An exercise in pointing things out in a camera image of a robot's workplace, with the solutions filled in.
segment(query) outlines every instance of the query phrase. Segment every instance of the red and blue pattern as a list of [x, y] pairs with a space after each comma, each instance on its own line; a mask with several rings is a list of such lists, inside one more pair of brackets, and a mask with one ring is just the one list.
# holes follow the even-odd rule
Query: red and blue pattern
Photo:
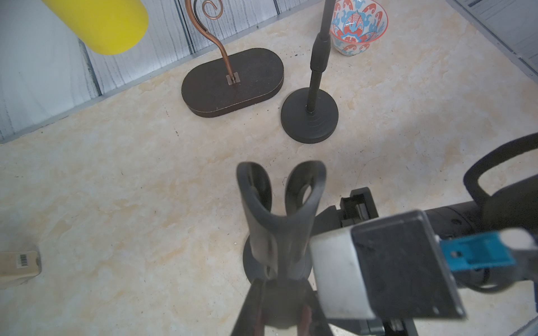
[[367, 50], [388, 26], [385, 10], [373, 0], [338, 0], [332, 17], [331, 39], [344, 55]]

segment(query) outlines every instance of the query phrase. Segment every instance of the wooden block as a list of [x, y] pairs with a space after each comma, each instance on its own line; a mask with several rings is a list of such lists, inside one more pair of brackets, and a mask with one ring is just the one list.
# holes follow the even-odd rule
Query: wooden block
[[36, 251], [0, 252], [0, 289], [17, 286], [41, 273]]

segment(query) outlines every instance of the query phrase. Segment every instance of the round black base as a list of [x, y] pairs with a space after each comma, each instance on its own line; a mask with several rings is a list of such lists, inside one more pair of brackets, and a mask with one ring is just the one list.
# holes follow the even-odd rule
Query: round black base
[[[263, 281], [269, 280], [266, 267], [254, 259], [252, 255], [250, 236], [246, 239], [245, 247], [243, 248], [243, 268], [250, 283], [256, 278]], [[294, 280], [308, 279], [310, 271], [312, 271], [312, 257], [310, 257], [310, 251], [307, 249], [303, 258], [291, 270], [289, 277]]]
[[306, 111], [308, 88], [292, 92], [282, 105], [280, 120], [288, 135], [303, 144], [315, 144], [330, 137], [338, 123], [338, 107], [330, 94], [319, 90], [316, 109]]

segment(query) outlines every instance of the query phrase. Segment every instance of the black pole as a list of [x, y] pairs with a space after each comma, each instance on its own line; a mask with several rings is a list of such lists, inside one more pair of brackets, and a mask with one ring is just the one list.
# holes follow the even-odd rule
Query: black pole
[[329, 30], [331, 28], [332, 12], [335, 7], [336, 0], [326, 0], [323, 8], [323, 16], [321, 18], [320, 33], [316, 36], [314, 47], [312, 48], [312, 58], [310, 59], [310, 69], [312, 76], [310, 77], [310, 89], [308, 90], [308, 99], [306, 110], [314, 112], [316, 109], [317, 92], [320, 89], [321, 75], [327, 68], [329, 62], [329, 53], [331, 51], [331, 41]]
[[321, 76], [331, 51], [329, 36], [336, 0], [325, 0], [321, 28], [312, 47], [310, 87], [291, 93], [281, 110], [284, 131], [294, 140], [314, 144], [331, 136], [338, 123], [338, 107], [327, 92], [320, 90]]

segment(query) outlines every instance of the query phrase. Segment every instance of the copper wire hook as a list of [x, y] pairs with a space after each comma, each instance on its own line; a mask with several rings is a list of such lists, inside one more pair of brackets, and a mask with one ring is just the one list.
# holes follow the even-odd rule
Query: copper wire hook
[[[198, 30], [202, 35], [204, 35], [208, 40], [216, 44], [217, 47], [221, 50], [222, 59], [224, 60], [224, 64], [226, 65], [226, 70], [228, 71], [228, 75], [230, 76], [231, 81], [235, 82], [236, 78], [233, 75], [232, 66], [230, 64], [230, 59], [228, 58], [228, 54], [226, 53], [226, 49], [224, 49], [224, 46], [219, 41], [219, 39], [217, 39], [213, 34], [211, 34], [206, 28], [206, 26], [204, 26], [203, 23], [200, 21], [200, 18], [198, 17], [198, 14], [196, 13], [196, 2], [198, 0], [194, 0], [194, 10], [193, 10], [193, 5], [191, 4], [190, 1], [191, 0], [185, 0], [185, 7], [187, 8], [187, 14], [189, 15], [190, 21], [193, 23], [196, 30]], [[224, 11], [224, 7], [222, 6], [222, 0], [218, 0], [218, 2], [219, 2], [219, 5], [221, 6], [221, 11], [219, 14], [217, 14], [217, 16], [210, 16], [209, 14], [207, 14], [206, 9], [205, 9], [206, 5], [210, 4], [211, 6], [213, 6], [215, 10], [217, 10], [217, 6], [215, 6], [213, 1], [205, 0], [202, 3], [202, 11], [204, 15], [211, 20], [216, 20], [219, 17], [221, 17], [222, 12]]]

